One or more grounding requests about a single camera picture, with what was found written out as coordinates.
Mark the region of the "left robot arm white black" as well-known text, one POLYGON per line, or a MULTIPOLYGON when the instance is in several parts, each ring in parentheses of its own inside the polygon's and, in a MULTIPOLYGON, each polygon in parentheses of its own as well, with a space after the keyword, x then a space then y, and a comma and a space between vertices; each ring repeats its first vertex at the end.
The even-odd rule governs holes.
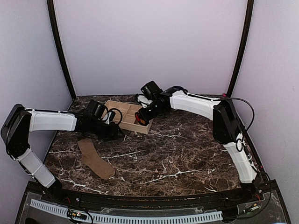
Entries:
POLYGON ((124 137, 119 123, 113 121, 114 109, 96 103, 79 112, 26 108, 16 104, 4 122, 0 135, 6 153, 44 188, 55 203, 63 203, 66 193, 60 181, 34 153, 29 136, 36 132, 76 132, 92 134, 98 140, 111 141, 124 137))

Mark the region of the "argyle black red orange sock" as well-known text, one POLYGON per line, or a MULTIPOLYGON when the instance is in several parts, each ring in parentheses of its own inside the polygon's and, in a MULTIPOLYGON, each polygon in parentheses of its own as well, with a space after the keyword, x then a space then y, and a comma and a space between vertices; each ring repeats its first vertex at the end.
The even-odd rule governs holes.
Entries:
POLYGON ((135 113, 135 119, 140 125, 144 125, 144 120, 141 117, 141 114, 139 112, 135 113))

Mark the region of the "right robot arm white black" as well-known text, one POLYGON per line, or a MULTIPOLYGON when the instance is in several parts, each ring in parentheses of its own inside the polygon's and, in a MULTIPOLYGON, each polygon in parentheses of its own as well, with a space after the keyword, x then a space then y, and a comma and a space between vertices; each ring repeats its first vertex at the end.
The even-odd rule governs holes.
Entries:
POLYGON ((142 108, 135 113, 135 118, 142 126, 147 126, 150 120, 167 109, 187 111, 210 119, 213 122, 213 138, 225 147, 238 171, 242 188, 238 198, 247 203, 256 196, 260 178, 245 145, 242 125, 232 98, 195 95, 181 86, 163 91, 154 81, 144 85, 141 92, 141 95, 136 95, 136 100, 142 108))

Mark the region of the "wooden compartment tray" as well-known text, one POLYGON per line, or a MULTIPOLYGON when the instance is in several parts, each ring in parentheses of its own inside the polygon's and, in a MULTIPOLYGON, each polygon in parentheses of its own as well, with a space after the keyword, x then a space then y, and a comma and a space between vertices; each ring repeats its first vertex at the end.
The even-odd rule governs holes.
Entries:
POLYGON ((134 131, 138 133, 148 134, 153 120, 147 126, 142 126, 135 118, 135 113, 141 109, 141 105, 134 105, 118 101, 108 100, 105 106, 110 110, 112 108, 119 109, 123 115, 122 121, 119 124, 121 129, 134 131))

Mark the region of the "plain brown sock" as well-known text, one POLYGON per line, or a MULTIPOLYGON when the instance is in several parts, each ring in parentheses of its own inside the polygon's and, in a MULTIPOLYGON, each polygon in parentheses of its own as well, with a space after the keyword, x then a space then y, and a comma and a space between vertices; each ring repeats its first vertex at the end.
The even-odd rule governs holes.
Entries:
POLYGON ((102 179, 109 179, 115 175, 115 169, 98 155, 91 139, 79 140, 78 147, 82 153, 82 162, 97 176, 102 179))

